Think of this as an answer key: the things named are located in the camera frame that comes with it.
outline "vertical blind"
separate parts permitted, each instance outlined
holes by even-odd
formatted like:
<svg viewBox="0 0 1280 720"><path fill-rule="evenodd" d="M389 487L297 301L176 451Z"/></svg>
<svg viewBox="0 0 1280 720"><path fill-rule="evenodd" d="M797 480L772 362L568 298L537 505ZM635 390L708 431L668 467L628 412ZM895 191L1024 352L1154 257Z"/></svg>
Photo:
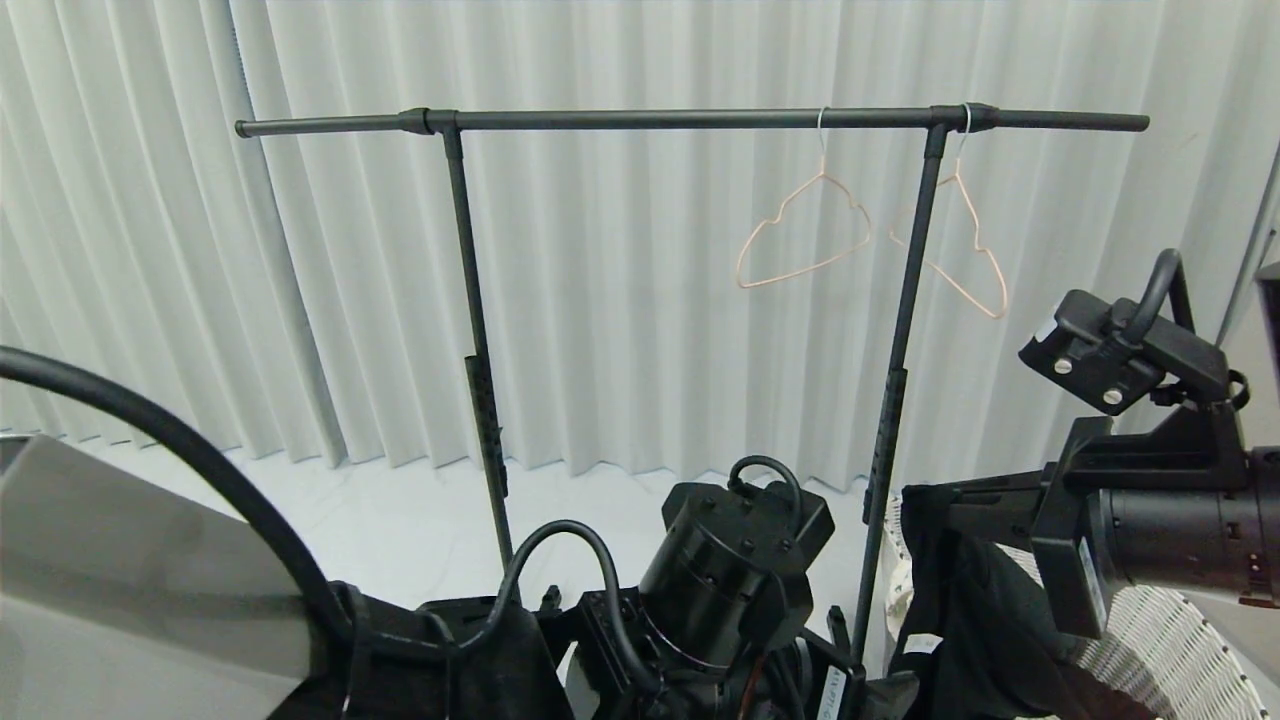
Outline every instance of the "vertical blind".
<svg viewBox="0 0 1280 720"><path fill-rule="evenodd" d="M1178 247L1197 319L1221 323L1280 145L1277 37L1265 0L10 3L0 334L137 387L223 446L444 464L477 452L439 138L242 141L234 119L966 100L1151 114L1139 136L965 143L1011 309L993 322L924 275L897 478L1021 469L1087 411L1016 359L1068 290L1133 296ZM922 132L829 132L827 168L874 240L753 291L733 261L817 170L815 129L463 140L508 454L686 478L746 452L832 480L869 466L905 264L888 232L906 232ZM951 187L927 256L997 304ZM806 193L746 273L865 232L841 195ZM129 437L3 391L0 427Z"/></svg>

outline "black cable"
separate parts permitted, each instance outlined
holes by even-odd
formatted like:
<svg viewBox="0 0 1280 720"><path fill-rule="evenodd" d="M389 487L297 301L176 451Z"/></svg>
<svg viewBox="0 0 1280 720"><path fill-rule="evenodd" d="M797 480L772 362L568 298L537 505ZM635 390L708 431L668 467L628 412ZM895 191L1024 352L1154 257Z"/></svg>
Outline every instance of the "black cable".
<svg viewBox="0 0 1280 720"><path fill-rule="evenodd" d="M778 652L771 652L769 657L764 662L764 666L769 673L771 687L774 688L776 694L782 696L781 700L786 703L788 720L805 720L804 701L800 700L800 691L796 689L795 679L791 678L791 673L787 670L786 664L782 660L782 655Z"/></svg>
<svg viewBox="0 0 1280 720"><path fill-rule="evenodd" d="M1151 279L1147 281L1147 290L1143 291L1138 309L1121 333L1125 342L1129 345L1142 343L1142 338L1156 323L1160 309L1165 306L1166 297L1174 307L1174 322L1196 332L1196 323L1192 320L1190 295L1187 291L1187 273L1183 270L1183 256L1172 247L1161 250L1156 258L1156 268L1151 272Z"/></svg>
<svg viewBox="0 0 1280 720"><path fill-rule="evenodd" d="M600 536L577 520L552 520L534 530L520 544L516 555L511 559L507 574L502 578L502 585L498 587L498 597L494 600L493 609L489 610L489 616L485 618L484 624L481 624L476 634L452 646L438 646L410 638L379 634L374 638L375 648L384 656L406 660L440 660L461 657L480 647L481 643L497 632L503 611L511 605L511 596L516 589L516 583L520 580L520 573L524 570L525 562L529 561L529 556L547 538L561 533L577 536L591 546L595 559L600 562L600 574L604 575L604 603L609 611L609 624L613 625L614 639L618 643L618 650L622 652L622 661L631 673L632 680L643 691L657 693L662 688L662 680L640 659L640 653L631 644L631 638L627 635L626 625L622 620L618 570L613 564L613 556L609 555L609 548L604 544Z"/></svg>
<svg viewBox="0 0 1280 720"><path fill-rule="evenodd" d="M800 528L804 527L804 496L800 495L800 480L797 480L795 473L792 473L791 469L781 461L774 460L768 455L748 455L735 462L733 468L728 471L728 489L737 492L737 488L741 487L744 482L741 478L742 470L753 465L768 468L782 475L782 479L786 480L787 488L791 491L791 534L799 536Z"/></svg>
<svg viewBox="0 0 1280 720"><path fill-rule="evenodd" d="M204 436L164 407L119 383L17 347L0 345L0 378L96 407L133 425L177 455L218 491L280 559L320 626L343 644L352 642L351 619L329 588L306 543L253 483Z"/></svg>

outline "clothes hanger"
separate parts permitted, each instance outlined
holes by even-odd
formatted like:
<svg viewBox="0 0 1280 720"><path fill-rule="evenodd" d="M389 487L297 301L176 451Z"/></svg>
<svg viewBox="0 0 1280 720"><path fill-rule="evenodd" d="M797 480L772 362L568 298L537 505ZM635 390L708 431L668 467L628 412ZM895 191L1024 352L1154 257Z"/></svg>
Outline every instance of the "clothes hanger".
<svg viewBox="0 0 1280 720"><path fill-rule="evenodd" d="M987 256L987 260L991 263L991 269L995 270L996 273L996 281L1000 282L1000 310L991 310L989 307L979 302L978 299L970 295L968 290L961 287L960 283L955 281L955 278L948 275L942 268L940 268L933 261L925 260L924 264L928 265L929 268L933 268L933 270L938 273L938 275L941 275L942 279L951 283L951 287L956 288L960 292L960 295L965 297L965 300L973 304L974 307L982 310L982 313L988 318L991 318L992 320L998 320L1000 318L1004 318L1006 313L1009 313L1009 286L1005 283L1005 273L1000 270L1000 261L996 260L995 252L992 252L989 247L984 247L982 245L980 241L982 223L978 220L978 210L974 209L973 200L969 197L969 188L964 186L964 177L961 177L960 174L960 158L964 155L964 142L969 140L969 129L973 127L973 111L970 110L968 102L964 104L964 114L965 114L964 136L960 138L960 147L956 150L955 170L950 176L940 181L938 187L954 182L956 183L956 188L960 190L960 197L964 199L964 205L965 208L969 209L969 217L973 219L973 250L974 252ZM888 237L893 242L901 245L902 247L906 247L906 243L902 242L902 240L899 238L897 234L893 232L892 225L890 225L888 228Z"/></svg>
<svg viewBox="0 0 1280 720"><path fill-rule="evenodd" d="M737 281L737 287L741 287L741 288L760 287L760 286L764 286L764 284L771 284L771 283L776 283L776 282L780 282L780 281L790 279L790 278L794 278L794 277L797 277L797 275L803 275L805 273L812 273L812 272L817 270L818 268L823 268L826 265L829 265L829 264L835 263L836 260L840 260L841 258L845 258L847 255L852 255L861 246L864 246L868 242L870 242L870 240L872 240L872 218L870 218L870 214L867 213L867 208L864 208L861 202L858 202L856 200L854 200L854 193L849 192L849 188L845 187L844 183L841 183L838 179L836 179L836 178L833 178L833 177L831 177L831 176L827 174L827 140L822 135L822 114L826 113L826 111L827 111L826 108L818 110L818 143L822 146L822 160L818 164L818 174L813 176L812 178L809 178L808 181L805 181L800 187L797 187L794 191L791 191L791 195L788 195L787 199L782 201L782 205L778 205L778 213L777 213L777 215L773 217L773 219L760 220L760 224L755 225L755 229L751 231L750 237L748 237L746 242L742 243L742 250L739 251L739 254L737 254L737 265L733 269L733 278ZM859 213L863 214L863 219L867 222L867 237L863 238L861 242L859 242L858 245L852 246L851 249L845 250L842 252L838 252L836 255L832 255L831 258L827 258L826 260L823 260L820 263L814 263L813 265L809 265L808 268L801 268L799 270L792 270L790 273L783 273L781 275L776 275L776 277L767 278L767 279L763 279L763 281L751 281L751 282L744 281L742 279L742 261L746 259L746 254L751 249L751 243L754 243L755 238L759 237L760 231L763 231L768 225L777 225L778 223L781 223L782 222L782 217L786 215L786 213L787 213L787 205L790 205L791 201L795 200L796 197L800 197L801 195L804 195L804 192L806 190L809 190L810 187L817 186L819 182L823 182L823 181L828 182L828 183L831 183L833 186L836 186L840 190L840 192L842 192L845 195L845 200L849 201L849 209L850 210L858 210Z"/></svg>

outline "black garment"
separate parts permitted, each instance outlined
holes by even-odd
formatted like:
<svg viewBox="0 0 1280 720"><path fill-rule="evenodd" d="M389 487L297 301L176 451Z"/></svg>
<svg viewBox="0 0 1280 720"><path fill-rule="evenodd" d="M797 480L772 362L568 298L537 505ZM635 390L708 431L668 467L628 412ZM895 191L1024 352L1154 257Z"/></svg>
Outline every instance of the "black garment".
<svg viewBox="0 0 1280 720"><path fill-rule="evenodd" d="M890 673L920 678L906 719L1156 717L1069 664L1076 641L1055 630L1044 591L1011 557L945 529L954 497L945 486L902 491L915 597ZM932 653L905 652L920 633L942 642Z"/></svg>

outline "laundry basket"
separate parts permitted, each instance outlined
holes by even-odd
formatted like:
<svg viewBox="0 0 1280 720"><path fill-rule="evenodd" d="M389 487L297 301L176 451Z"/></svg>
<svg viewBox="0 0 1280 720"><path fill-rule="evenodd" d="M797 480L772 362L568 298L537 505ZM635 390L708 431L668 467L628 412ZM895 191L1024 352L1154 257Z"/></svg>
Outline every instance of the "laundry basket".
<svg viewBox="0 0 1280 720"><path fill-rule="evenodd" d="M895 555L886 600L890 634L911 603L911 559L902 541L902 498L892 496L884 530ZM1029 552L1001 546L1041 582ZM1222 635L1183 594L1153 587L1120 591L1102 639L1085 641L1076 664L1165 720L1268 717L1258 692Z"/></svg>

